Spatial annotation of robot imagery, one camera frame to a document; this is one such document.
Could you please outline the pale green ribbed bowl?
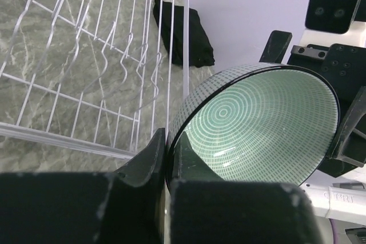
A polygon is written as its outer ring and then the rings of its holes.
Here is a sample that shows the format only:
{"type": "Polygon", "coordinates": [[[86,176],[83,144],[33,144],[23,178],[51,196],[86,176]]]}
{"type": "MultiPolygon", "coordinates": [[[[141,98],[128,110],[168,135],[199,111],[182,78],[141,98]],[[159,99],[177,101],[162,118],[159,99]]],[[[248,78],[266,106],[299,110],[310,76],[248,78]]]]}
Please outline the pale green ribbed bowl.
{"type": "Polygon", "coordinates": [[[244,64],[216,73],[184,99],[168,133],[227,181],[302,185],[319,167],[340,123],[337,95],[312,70],[244,64]]]}

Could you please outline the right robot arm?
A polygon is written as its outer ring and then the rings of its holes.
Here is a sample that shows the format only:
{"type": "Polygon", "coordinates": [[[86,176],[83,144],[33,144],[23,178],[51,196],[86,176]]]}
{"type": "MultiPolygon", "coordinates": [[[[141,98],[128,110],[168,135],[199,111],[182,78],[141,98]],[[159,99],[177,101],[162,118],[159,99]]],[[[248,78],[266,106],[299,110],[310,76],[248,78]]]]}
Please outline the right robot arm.
{"type": "Polygon", "coordinates": [[[365,224],[365,48],[352,42],[337,42],[328,34],[294,45],[290,65],[320,73],[330,81],[341,102],[341,126],[329,158],[320,170],[346,182],[314,184],[301,189],[316,216],[365,224]]]}

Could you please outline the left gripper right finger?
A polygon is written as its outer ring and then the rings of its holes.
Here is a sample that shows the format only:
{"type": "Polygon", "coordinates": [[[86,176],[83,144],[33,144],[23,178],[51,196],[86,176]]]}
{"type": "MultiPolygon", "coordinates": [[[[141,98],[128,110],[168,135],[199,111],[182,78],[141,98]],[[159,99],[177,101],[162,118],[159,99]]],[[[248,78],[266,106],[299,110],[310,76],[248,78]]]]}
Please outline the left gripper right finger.
{"type": "Polygon", "coordinates": [[[305,192],[220,179],[183,134],[169,182],[171,243],[322,243],[305,192]]]}

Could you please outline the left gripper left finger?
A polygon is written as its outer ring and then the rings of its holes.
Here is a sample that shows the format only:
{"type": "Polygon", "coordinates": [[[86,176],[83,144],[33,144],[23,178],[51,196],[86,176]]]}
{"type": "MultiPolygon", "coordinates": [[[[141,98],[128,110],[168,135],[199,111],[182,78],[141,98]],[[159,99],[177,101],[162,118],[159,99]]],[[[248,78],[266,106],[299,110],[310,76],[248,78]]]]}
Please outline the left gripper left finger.
{"type": "Polygon", "coordinates": [[[112,172],[1,174],[2,243],[163,243],[165,130],[112,172]]]}

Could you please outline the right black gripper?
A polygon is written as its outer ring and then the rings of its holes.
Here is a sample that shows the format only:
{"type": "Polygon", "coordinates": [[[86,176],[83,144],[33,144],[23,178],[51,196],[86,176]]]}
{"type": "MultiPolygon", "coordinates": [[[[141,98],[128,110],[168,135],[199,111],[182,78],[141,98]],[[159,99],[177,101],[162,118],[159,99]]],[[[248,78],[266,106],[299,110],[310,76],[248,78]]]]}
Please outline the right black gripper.
{"type": "MultiPolygon", "coordinates": [[[[259,62],[281,63],[292,33],[273,30],[259,62]]],[[[335,138],[318,170],[339,177],[365,166],[365,48],[343,44],[293,46],[289,65],[310,69],[325,78],[340,102],[335,138]]]]}

